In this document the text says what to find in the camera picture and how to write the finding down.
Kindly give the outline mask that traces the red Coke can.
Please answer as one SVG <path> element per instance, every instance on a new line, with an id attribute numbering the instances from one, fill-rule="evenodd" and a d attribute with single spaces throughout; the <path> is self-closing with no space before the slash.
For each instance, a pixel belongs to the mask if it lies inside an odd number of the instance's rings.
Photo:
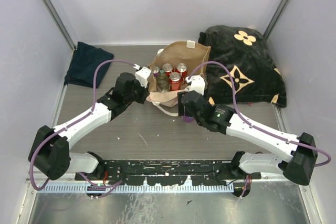
<path id="1" fill-rule="evenodd" d="M 162 70 L 164 71 L 164 73 L 169 77 L 171 73 L 174 72 L 174 68 L 170 63 L 165 63 L 162 66 Z"/>
<path id="2" fill-rule="evenodd" d="M 169 75 L 169 84 L 170 84 L 170 91 L 177 91 L 181 89 L 183 77 L 178 72 L 172 72 Z"/>
<path id="3" fill-rule="evenodd" d="M 181 74 L 183 79 L 185 79 L 187 77 L 187 74 L 188 74 L 188 67 L 184 63 L 179 63 L 175 67 L 175 72 Z"/>

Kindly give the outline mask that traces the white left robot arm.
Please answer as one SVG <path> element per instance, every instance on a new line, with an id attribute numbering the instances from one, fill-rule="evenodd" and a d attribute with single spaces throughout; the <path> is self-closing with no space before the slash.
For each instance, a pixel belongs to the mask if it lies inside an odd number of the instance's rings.
<path id="1" fill-rule="evenodd" d="M 65 173 L 86 173 L 93 180 L 104 177 L 107 166 L 93 152 L 83 154 L 70 150 L 84 136 L 123 113 L 133 102 L 143 104 L 149 96 L 149 68 L 134 74 L 121 73 L 113 88 L 87 111 L 53 128 L 41 127 L 34 139 L 28 160 L 50 180 Z"/>

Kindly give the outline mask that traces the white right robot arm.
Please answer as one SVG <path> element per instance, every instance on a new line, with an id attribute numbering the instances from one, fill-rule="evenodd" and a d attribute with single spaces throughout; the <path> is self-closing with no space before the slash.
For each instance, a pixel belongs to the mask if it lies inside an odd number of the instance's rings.
<path id="1" fill-rule="evenodd" d="M 296 136 L 272 129 L 225 104 L 212 105 L 196 91 L 180 93 L 179 105 L 207 130 L 241 138 L 267 150 L 259 154 L 237 152 L 230 164 L 233 177 L 273 173 L 298 185 L 309 185 L 318 157 L 312 135 L 303 132 Z"/>

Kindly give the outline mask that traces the green cap glass bottle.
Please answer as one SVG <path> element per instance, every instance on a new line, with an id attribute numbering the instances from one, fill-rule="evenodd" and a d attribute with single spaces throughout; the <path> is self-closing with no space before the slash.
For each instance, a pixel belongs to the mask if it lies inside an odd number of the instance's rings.
<path id="1" fill-rule="evenodd" d="M 157 92 L 169 92 L 168 76 L 163 70 L 160 70 L 156 76 L 156 90 Z"/>

